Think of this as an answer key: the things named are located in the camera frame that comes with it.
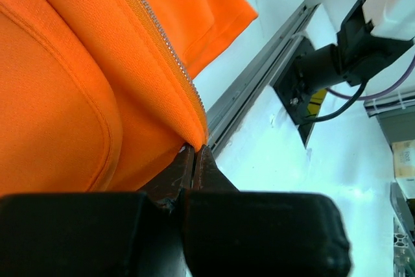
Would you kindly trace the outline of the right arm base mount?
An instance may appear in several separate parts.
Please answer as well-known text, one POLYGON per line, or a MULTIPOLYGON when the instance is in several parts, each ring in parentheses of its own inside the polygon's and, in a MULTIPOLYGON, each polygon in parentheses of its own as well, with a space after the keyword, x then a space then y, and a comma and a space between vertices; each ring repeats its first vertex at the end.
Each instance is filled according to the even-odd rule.
POLYGON ((341 59, 335 44, 315 49, 309 39, 301 36, 299 45, 272 83, 303 144, 311 134, 311 120, 317 115, 309 109, 312 97, 341 81, 340 68, 341 59))

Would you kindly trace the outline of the aluminium frame rail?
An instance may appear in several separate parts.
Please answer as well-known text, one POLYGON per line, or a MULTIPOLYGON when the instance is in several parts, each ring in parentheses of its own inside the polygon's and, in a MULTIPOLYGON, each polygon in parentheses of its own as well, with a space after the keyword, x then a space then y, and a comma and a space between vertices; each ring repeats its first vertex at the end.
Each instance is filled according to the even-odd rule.
POLYGON ((301 4, 207 111, 208 147, 219 156, 263 89, 273 86, 306 38, 318 5, 301 4))

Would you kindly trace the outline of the cardboard box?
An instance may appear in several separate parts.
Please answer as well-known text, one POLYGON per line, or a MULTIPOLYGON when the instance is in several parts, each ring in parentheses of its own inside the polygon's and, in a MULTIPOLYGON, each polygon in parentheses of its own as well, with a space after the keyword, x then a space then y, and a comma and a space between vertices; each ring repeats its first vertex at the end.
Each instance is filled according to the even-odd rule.
POLYGON ((392 144, 394 173, 397 178, 414 178, 414 140, 392 144))

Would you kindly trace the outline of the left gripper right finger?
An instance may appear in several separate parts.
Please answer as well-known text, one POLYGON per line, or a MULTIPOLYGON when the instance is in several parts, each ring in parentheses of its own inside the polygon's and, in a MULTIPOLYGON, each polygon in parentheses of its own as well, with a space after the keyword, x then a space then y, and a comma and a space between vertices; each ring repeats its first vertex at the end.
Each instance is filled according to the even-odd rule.
POLYGON ((220 171, 211 149, 203 145, 195 155, 191 189, 197 191, 235 191, 238 189, 220 171))

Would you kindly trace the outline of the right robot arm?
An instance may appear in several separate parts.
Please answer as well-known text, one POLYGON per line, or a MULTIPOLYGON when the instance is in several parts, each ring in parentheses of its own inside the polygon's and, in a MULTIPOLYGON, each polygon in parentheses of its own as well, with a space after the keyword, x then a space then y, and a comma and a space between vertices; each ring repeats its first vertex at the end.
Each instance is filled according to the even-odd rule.
POLYGON ((340 76, 368 82, 414 45, 414 0, 358 0, 337 33, 340 76))

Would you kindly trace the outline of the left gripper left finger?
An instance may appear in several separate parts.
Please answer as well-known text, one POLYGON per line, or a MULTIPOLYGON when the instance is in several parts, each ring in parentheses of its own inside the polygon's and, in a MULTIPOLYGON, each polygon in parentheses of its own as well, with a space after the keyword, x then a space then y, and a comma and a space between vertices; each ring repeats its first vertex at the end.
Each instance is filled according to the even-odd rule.
POLYGON ((184 145, 163 171, 139 188, 159 208, 174 208, 182 189, 190 188, 195 150, 184 145))

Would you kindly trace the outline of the orange zip jacket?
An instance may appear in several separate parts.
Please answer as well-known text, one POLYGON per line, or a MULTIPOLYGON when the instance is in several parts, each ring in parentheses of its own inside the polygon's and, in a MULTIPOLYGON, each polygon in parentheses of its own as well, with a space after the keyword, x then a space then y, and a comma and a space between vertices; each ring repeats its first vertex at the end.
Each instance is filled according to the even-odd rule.
POLYGON ((135 191, 208 124, 247 0, 1 0, 1 194, 135 191))

